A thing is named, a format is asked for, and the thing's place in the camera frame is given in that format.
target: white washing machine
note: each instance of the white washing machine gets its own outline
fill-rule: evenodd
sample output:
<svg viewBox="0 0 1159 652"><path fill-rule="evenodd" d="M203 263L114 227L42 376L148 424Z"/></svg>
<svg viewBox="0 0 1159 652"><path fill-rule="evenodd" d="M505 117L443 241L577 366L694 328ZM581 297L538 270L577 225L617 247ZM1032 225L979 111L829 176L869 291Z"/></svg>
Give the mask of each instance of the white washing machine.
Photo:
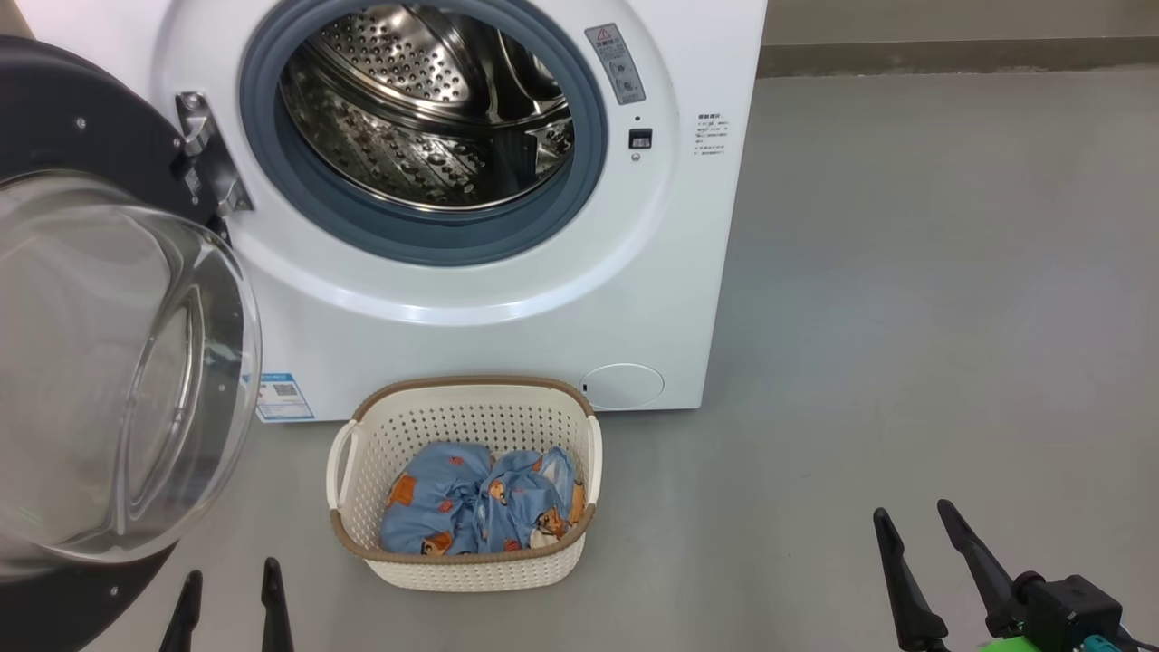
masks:
<svg viewBox="0 0 1159 652"><path fill-rule="evenodd" d="M765 0L17 3L201 156L264 420L469 374L700 405Z"/></svg>

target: warning label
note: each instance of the warning label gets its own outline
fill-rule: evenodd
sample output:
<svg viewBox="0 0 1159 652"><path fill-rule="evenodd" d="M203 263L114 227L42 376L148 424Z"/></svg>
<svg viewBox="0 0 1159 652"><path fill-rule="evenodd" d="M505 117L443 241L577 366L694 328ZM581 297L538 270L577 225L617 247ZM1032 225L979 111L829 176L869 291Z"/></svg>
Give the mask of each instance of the warning label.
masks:
<svg viewBox="0 0 1159 652"><path fill-rule="evenodd" d="M724 153L728 144L729 120L721 113L698 113L697 135L692 139L692 155L712 156Z"/></svg>
<svg viewBox="0 0 1159 652"><path fill-rule="evenodd" d="M615 23L607 23L590 29L584 34L591 46L596 49L596 56L604 64L607 72L607 80L612 82L615 90L615 101L621 104L643 102L646 100L644 86L640 82L640 73L636 72L636 64L632 60L632 52L620 36L620 29Z"/></svg>

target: basket handle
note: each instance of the basket handle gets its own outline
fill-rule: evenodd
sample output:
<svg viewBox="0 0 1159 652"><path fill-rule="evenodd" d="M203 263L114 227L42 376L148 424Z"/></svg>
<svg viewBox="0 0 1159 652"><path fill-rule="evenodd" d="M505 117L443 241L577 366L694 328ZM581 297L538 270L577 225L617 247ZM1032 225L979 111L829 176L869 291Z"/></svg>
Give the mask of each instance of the basket handle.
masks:
<svg viewBox="0 0 1159 652"><path fill-rule="evenodd" d="M591 427L591 438L588 440L588 463L591 466L588 504L596 505L599 500L599 481L604 477L604 437L595 417L588 417L588 425Z"/></svg>
<svg viewBox="0 0 1159 652"><path fill-rule="evenodd" d="M330 510L342 510L342 505L347 501L347 489L350 488L350 466L355 460L355 452L358 448L358 422L351 419L347 422L342 430L338 431L337 437L334 438L334 444L330 445L330 457L326 462L326 501L330 505ZM338 486L338 456L342 454L342 449L347 446L347 441L350 441L350 450L347 453L347 463L342 470L342 484Z"/></svg>

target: blue label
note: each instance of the blue label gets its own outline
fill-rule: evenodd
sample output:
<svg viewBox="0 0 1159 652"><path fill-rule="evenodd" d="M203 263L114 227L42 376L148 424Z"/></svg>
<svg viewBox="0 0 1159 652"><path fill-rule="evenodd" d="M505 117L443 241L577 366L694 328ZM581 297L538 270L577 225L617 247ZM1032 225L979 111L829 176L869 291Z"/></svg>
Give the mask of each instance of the blue label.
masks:
<svg viewBox="0 0 1159 652"><path fill-rule="evenodd" d="M262 374L257 388L257 418L269 422L313 422L314 412L293 374Z"/></svg>

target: brown basket rim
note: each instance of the brown basket rim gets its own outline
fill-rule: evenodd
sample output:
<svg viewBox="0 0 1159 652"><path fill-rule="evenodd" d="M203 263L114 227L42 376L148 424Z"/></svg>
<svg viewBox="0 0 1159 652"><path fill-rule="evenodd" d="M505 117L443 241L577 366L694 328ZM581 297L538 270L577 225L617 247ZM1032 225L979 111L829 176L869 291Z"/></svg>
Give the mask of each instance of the brown basket rim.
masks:
<svg viewBox="0 0 1159 652"><path fill-rule="evenodd" d="M595 417L596 411L592 409L591 403L588 402L588 397L580 394L580 390L573 388L571 386L562 382L555 381L553 379L541 379L537 376L503 376L503 375L489 375L489 376L442 376L438 379L420 379L415 381L402 381L400 383L394 383L378 390L377 393L366 397L366 401L362 402L362 405L355 410L353 419L355 422L362 423L370 409L379 401L395 394L409 391L409 390L422 390L428 388L450 388L455 386L518 386L526 388L544 388L548 390L557 390L575 400L583 409L584 415L588 417ZM524 559L540 559L544 557L551 557L556 552L561 552L575 542L580 541L588 532L588 526L591 525L592 518L596 517L596 504L589 503L580 517L580 522L563 535L560 541L546 545L544 548L535 548L530 550L515 550L511 552L487 552L483 555L457 555L454 557L428 557L423 555L403 555L401 552L387 552L385 550L371 550L358 545L350 534L347 533L345 526L342 525L342 514L337 510L330 510L330 526L334 528L334 535L338 537L342 545L350 551L355 557L365 559L367 562L382 562L388 564L410 564L418 566L471 566L476 564L502 564L504 562L519 562Z"/></svg>
<svg viewBox="0 0 1159 652"><path fill-rule="evenodd" d="M562 382L555 381L553 379L540 379L537 376L442 376L438 379L420 379L416 381L402 381L400 383L394 383L387 386L381 390L366 397L366 401L362 402L362 405L355 410L353 419L355 422L362 423L370 409L384 398L396 395L400 393L409 390L424 390L430 388L452 388L455 386L517 386L524 388L544 388L548 390L561 391L576 401L580 408L583 409L584 415L588 417L595 417L596 411L592 409L591 403L588 402L588 397L580 394L580 390L573 388L571 386Z"/></svg>
<svg viewBox="0 0 1159 652"><path fill-rule="evenodd" d="M529 550L512 550L511 552L486 552L482 555L455 555L453 557L428 557L424 555L403 555L401 552L387 552L385 550L371 550L358 545L350 539L345 526L342 525L342 514L337 510L330 510L330 526L334 534L342 542L342 545L355 557L367 562L386 562L388 564L411 564L420 566L471 566L475 564L502 564L504 562L519 562L523 559L540 559L561 552L588 532L592 518L596 515L596 506L591 503L584 507L580 522L568 530L563 539L544 548Z"/></svg>

